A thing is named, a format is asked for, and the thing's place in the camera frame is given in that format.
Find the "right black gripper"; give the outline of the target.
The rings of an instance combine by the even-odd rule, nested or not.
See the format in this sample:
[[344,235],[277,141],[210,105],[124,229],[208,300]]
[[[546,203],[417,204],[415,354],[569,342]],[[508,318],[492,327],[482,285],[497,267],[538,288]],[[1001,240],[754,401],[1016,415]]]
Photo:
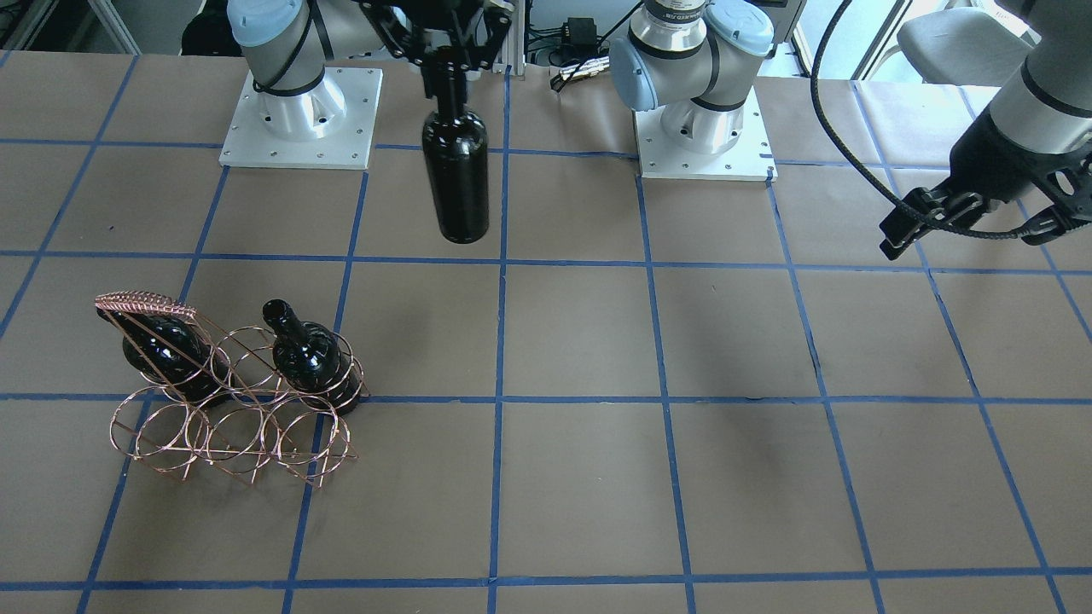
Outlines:
[[424,66],[447,45],[459,69],[491,69],[515,12],[510,1],[363,1],[363,15],[393,57]]

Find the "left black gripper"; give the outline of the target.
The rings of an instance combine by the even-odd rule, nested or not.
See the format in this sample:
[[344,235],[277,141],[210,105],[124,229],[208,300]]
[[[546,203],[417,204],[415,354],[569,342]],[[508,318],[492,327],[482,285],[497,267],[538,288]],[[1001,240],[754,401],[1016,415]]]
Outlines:
[[1038,246],[1089,225],[1089,150],[1033,153],[1019,147],[983,113],[950,153],[947,188],[916,188],[879,224],[886,259],[897,260],[933,231],[965,235],[994,210],[1037,188],[1051,206],[1032,217],[1037,231],[1023,241]]

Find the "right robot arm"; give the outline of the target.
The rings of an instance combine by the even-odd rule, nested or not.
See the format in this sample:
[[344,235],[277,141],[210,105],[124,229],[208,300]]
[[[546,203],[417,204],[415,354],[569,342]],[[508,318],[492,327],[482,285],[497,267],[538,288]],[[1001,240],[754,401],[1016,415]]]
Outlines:
[[268,132],[290,142],[325,137],[345,97],[325,85],[327,64],[383,49],[417,67],[434,121],[468,116],[468,74],[492,68],[515,5],[510,1],[230,1]]

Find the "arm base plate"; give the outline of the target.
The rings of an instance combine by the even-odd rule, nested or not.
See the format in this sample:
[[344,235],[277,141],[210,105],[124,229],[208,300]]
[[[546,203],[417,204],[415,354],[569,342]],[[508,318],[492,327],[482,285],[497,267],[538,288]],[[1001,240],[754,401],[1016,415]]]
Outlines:
[[645,179],[774,182],[779,177],[755,88],[728,113],[693,101],[636,110],[633,128]]
[[258,93],[249,73],[218,162],[233,168],[366,172],[383,80],[378,67],[327,67],[309,92],[274,96]]

